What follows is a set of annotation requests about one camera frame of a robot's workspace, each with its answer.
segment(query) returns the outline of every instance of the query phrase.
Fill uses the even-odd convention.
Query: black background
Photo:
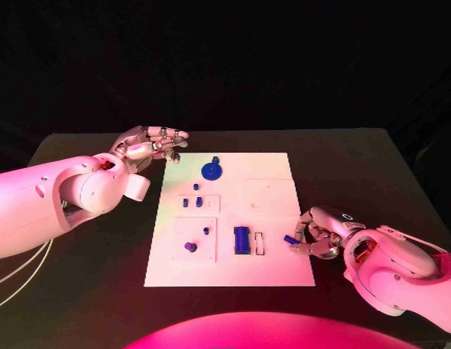
[[[451,4],[0,3],[0,172],[139,124],[384,127],[451,230]]]

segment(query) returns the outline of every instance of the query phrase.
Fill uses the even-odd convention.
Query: blue object
[[[250,229],[248,227],[234,227],[234,253],[250,254]]]
[[[189,252],[196,252],[196,249],[198,249],[198,245],[196,244],[194,244],[194,243],[191,243],[191,242],[186,242],[186,250],[189,251]]]
[[[297,241],[291,236],[286,235],[284,237],[286,242],[289,242],[290,244],[300,244],[302,241]]]
[[[206,180],[218,180],[222,176],[222,168],[218,164],[218,157],[215,156],[212,162],[202,167],[202,176]]]

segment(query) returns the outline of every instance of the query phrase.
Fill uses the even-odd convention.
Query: puzzle board
[[[214,156],[222,176],[209,181],[202,167]],[[166,166],[145,286],[315,286],[310,257],[284,241],[300,213],[286,153],[183,153],[181,164]],[[253,254],[235,254],[238,226],[250,227]]]

